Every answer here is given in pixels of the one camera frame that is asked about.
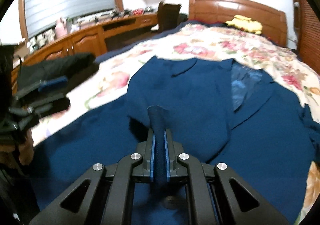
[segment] blue garment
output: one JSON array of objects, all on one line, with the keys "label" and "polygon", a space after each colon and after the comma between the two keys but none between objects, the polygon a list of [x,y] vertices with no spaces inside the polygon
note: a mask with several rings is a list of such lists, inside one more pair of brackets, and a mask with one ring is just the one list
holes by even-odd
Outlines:
[{"label": "blue garment", "polygon": [[[160,203],[170,194],[161,175],[164,126],[202,162],[229,164],[293,223],[314,156],[310,139],[319,141],[319,125],[308,106],[303,109],[297,96],[268,74],[257,71],[261,78],[252,83],[250,69],[241,67],[241,73],[236,68],[233,60],[152,58],[132,77],[126,95],[87,112],[36,147],[30,178],[40,208],[93,164],[113,164],[134,152],[148,130],[130,120],[129,113],[155,129],[160,156],[155,179],[163,194],[149,185],[136,186],[133,225],[186,224],[185,215]],[[241,103],[233,103],[232,80],[244,83],[237,89],[243,93]]]},{"label": "blue garment", "polygon": [[[308,105],[302,108],[296,94],[263,71],[261,77],[253,74],[255,88],[234,110],[232,63],[152,58],[130,80],[129,116],[156,130],[158,173],[164,174],[160,130],[170,128],[186,153],[201,162],[227,163],[293,224],[320,142],[320,125]],[[157,177],[155,182],[164,185]]]}]

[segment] pink bag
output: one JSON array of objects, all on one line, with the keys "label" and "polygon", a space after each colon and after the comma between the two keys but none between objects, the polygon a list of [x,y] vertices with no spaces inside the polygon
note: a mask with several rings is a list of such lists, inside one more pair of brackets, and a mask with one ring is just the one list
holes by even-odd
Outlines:
[{"label": "pink bag", "polygon": [[59,18],[57,20],[57,25],[55,27],[55,31],[56,31],[56,37],[57,39],[66,36],[68,34],[67,31],[67,24],[63,21],[62,18]]}]

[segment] metal screw head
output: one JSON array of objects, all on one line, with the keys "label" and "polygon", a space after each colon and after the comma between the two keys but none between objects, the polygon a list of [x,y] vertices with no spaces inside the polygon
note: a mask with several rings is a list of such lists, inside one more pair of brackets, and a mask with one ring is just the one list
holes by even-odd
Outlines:
[{"label": "metal screw head", "polygon": [[225,163],[219,163],[219,164],[217,164],[217,167],[220,170],[226,170],[227,169],[227,165]]},{"label": "metal screw head", "polygon": [[102,169],[102,164],[95,164],[92,168],[94,171],[100,171]]},{"label": "metal screw head", "polygon": [[33,112],[33,107],[29,106],[29,107],[27,108],[27,111],[28,111],[28,113],[32,113],[32,112]]},{"label": "metal screw head", "polygon": [[179,157],[180,157],[180,159],[182,159],[182,160],[187,160],[187,159],[189,158],[189,155],[186,154],[186,153],[182,153],[182,154],[179,155]]},{"label": "metal screw head", "polygon": [[133,154],[131,155],[131,158],[132,158],[133,160],[138,160],[140,157],[141,157],[141,155],[140,155],[139,153],[133,153]]}]

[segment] black gripper frame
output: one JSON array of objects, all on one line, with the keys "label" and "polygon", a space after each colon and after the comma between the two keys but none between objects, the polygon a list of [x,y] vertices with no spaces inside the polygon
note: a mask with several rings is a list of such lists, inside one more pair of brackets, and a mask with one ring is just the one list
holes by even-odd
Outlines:
[{"label": "black gripper frame", "polygon": [[18,145],[25,142],[27,130],[36,126],[39,119],[69,107],[70,100],[56,92],[67,82],[66,77],[60,77],[21,89],[12,97],[10,107],[0,121],[0,144],[16,147],[8,154],[15,169],[0,164],[0,197],[10,215],[18,215],[19,224],[29,224],[40,209],[28,179],[28,167],[20,164]]},{"label": "black gripper frame", "polygon": [[167,180],[185,184],[189,225],[289,225],[231,167],[204,164],[185,154],[182,145],[172,140],[169,129],[164,137],[169,160]]},{"label": "black gripper frame", "polygon": [[[167,181],[185,186],[189,225],[288,225],[288,221],[224,163],[184,153],[165,130]],[[110,166],[95,164],[30,225],[130,225],[135,183],[153,182],[155,136]]]},{"label": "black gripper frame", "polygon": [[30,222],[30,225],[130,225],[135,183],[153,182],[155,138],[117,164],[95,164]]}]

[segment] black cable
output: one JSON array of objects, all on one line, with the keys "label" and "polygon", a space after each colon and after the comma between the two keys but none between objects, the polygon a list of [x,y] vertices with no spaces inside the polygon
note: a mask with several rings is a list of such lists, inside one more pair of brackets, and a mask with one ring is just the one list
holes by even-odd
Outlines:
[{"label": "black cable", "polygon": [[19,62],[20,62],[20,69],[19,69],[19,74],[18,74],[18,76],[20,76],[21,75],[21,68],[22,68],[22,59],[21,59],[21,57],[20,57],[20,55],[17,55],[17,57],[19,58]]}]

